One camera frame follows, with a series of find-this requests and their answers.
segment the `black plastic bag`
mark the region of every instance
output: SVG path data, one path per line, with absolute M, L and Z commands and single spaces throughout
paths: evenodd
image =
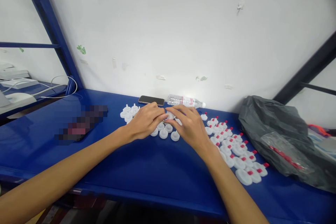
M 256 150 L 281 174 L 336 193 L 336 162 L 314 147 L 295 107 L 248 96 L 239 120 Z

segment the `desk surface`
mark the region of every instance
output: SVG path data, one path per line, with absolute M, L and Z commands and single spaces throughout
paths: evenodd
M 0 180 L 22 183 L 125 125 L 119 114 L 126 103 L 139 105 L 136 97 L 81 90 L 0 127 Z M 107 117 L 82 142 L 55 145 L 54 134 L 78 116 L 82 105 L 107 105 Z M 239 133 L 238 114 L 198 111 L 228 120 Z M 259 154 L 256 157 L 264 162 Z M 271 223 L 330 223 L 334 218 L 334 195 L 284 177 L 272 167 L 268 173 L 261 183 L 245 188 Z M 80 180 L 75 191 L 227 218 L 204 162 L 181 138 L 173 142 L 170 137 L 149 136 L 123 146 Z

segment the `bottle label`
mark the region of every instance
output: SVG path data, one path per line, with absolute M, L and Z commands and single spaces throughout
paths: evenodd
M 183 97 L 182 105 L 186 107 L 195 107 L 195 99 L 189 97 Z

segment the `blue metal shelf frame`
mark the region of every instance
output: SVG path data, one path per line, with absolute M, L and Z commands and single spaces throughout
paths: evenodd
M 64 39 L 61 28 L 58 24 L 53 7 L 49 0 L 32 0 L 38 15 L 44 25 L 44 28 L 50 38 L 52 44 L 29 44 L 29 43 L 11 43 L 0 42 L 0 47 L 21 47 L 21 48 L 54 48 L 56 54 L 66 72 L 66 74 L 72 77 L 78 85 L 78 90 L 83 89 L 83 83 L 81 77 L 77 71 L 74 60 L 71 56 L 67 43 Z M 68 90 L 66 93 L 70 94 L 74 91 L 75 85 L 70 79 L 68 84 Z

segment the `hand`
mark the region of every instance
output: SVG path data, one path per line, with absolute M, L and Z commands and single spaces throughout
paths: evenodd
M 144 139 L 152 134 L 160 122 L 168 115 L 164 108 L 159 108 L 156 102 L 142 107 L 125 127 L 131 134 L 130 142 L 135 139 Z
M 182 126 L 175 120 L 166 120 L 165 123 L 171 124 L 181 137 L 203 158 L 214 148 L 210 141 L 201 116 L 194 107 L 178 105 L 166 108 L 180 119 Z

